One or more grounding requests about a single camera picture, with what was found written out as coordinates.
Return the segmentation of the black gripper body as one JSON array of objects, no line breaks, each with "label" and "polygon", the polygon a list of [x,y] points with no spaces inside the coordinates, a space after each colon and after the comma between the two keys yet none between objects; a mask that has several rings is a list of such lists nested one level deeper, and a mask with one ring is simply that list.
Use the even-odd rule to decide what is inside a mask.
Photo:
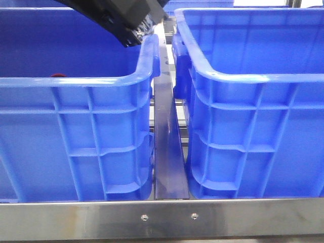
[{"label": "black gripper body", "polygon": [[124,47],[142,44],[167,15],[168,1],[59,1],[112,33]]}]

